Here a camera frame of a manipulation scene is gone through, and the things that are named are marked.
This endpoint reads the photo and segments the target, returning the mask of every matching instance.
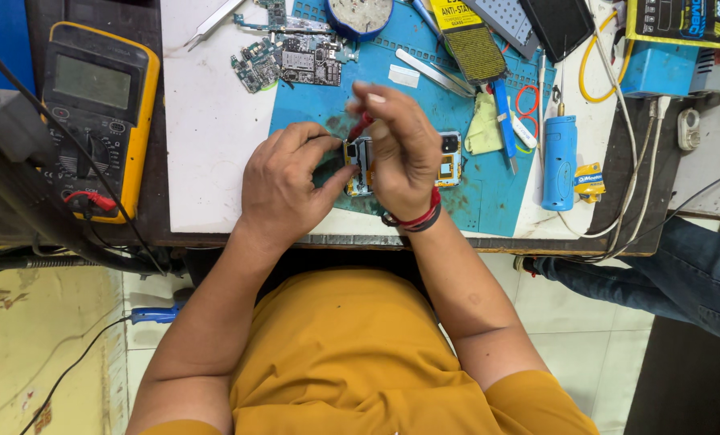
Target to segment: blue utility knife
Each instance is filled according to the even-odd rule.
[[[515,162],[515,133],[513,123],[510,119],[510,107],[508,107],[508,92],[505,90],[505,81],[498,79],[491,84],[494,90],[494,98],[497,99],[497,121],[500,123],[502,143],[505,145],[505,154],[508,156],[508,165],[513,175],[519,172],[519,164]]]

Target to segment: green cleaning cloth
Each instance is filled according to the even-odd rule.
[[[479,92],[475,96],[473,120],[464,140],[464,148],[471,154],[483,154],[502,149],[500,124],[497,122],[497,104],[493,94]]]

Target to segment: tiled floor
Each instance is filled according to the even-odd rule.
[[[512,255],[481,254],[481,258],[514,303],[540,355],[580,409],[602,433],[622,434],[653,316],[588,299],[539,276],[519,274],[512,268]],[[123,286],[126,310],[170,307],[172,292],[190,286],[190,280],[152,276],[140,281],[124,274]],[[130,409],[167,328],[153,322],[127,326]]]

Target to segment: blue silicone repair mat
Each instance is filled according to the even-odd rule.
[[[294,4],[293,14],[304,18],[323,18],[321,0],[298,2]],[[395,57],[400,48],[422,59],[425,64],[433,62],[443,66],[455,67],[453,60],[445,54],[437,40],[418,13],[404,2],[395,0],[393,16],[381,34],[372,42],[360,45],[358,62],[348,62],[341,70],[341,86],[319,86],[294,84],[290,89],[280,82],[277,98],[274,102],[270,132],[285,128],[291,122],[313,121],[323,124],[337,137],[346,137],[356,119],[344,112],[344,104],[352,98],[352,82],[362,80],[383,84],[398,89],[414,98],[438,131],[457,130],[462,138],[467,136],[468,126],[473,117],[474,99],[463,98],[433,83],[422,75],[417,88],[396,84],[388,78],[389,65],[409,68]],[[500,47],[505,42],[498,38]],[[505,79],[511,107],[522,87],[537,83],[538,53],[527,61],[511,47],[505,51],[510,74]],[[546,86],[543,92],[544,102],[550,96],[550,83],[556,76],[556,70],[548,63],[546,68]],[[535,92],[527,88],[519,99],[519,107],[528,112],[535,103]],[[537,118],[537,110],[530,114]],[[525,119],[522,122],[534,131],[535,125]],[[519,139],[516,144],[526,150]],[[462,184],[441,190],[443,206],[452,216],[457,226],[465,231],[483,232],[512,236],[521,208],[521,199],[529,178],[534,152],[516,153],[519,173],[512,175],[505,164],[502,151],[471,155],[462,148]],[[336,170],[344,165],[343,154],[337,151],[327,155],[314,172],[314,183],[320,186]],[[342,194],[334,207],[361,213],[381,215],[383,208],[371,197],[350,198]]]

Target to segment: white table surface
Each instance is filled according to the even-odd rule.
[[[167,112],[167,150],[170,216],[172,232],[230,232],[242,212],[242,171],[253,150],[269,133],[269,123],[277,88],[249,94],[231,68],[230,57],[266,34],[243,30],[229,18],[212,37],[190,53],[183,44],[196,27],[225,0],[162,0],[164,102]],[[288,0],[291,10],[293,0]],[[611,13],[610,5],[596,1],[601,22]],[[245,2],[236,11],[250,23],[265,23],[266,9]],[[614,22],[604,32],[613,39]],[[610,129],[615,116],[616,96],[601,104],[590,104],[580,95],[577,84],[579,64],[587,43],[567,57],[564,102],[568,114],[577,115],[578,166],[604,163]],[[616,60],[616,72],[622,60]],[[561,88],[561,64],[555,84]],[[601,95],[609,88],[606,70],[597,49],[591,52],[586,69],[587,89]],[[556,116],[552,101],[546,116]],[[610,192],[607,195],[619,194]],[[521,203],[514,238],[574,239],[556,214],[539,207],[542,175],[535,159]],[[565,213],[567,222],[586,232],[594,206],[576,202]],[[494,234],[463,232],[469,237],[500,237]],[[312,234],[397,235],[376,216],[334,208]]]

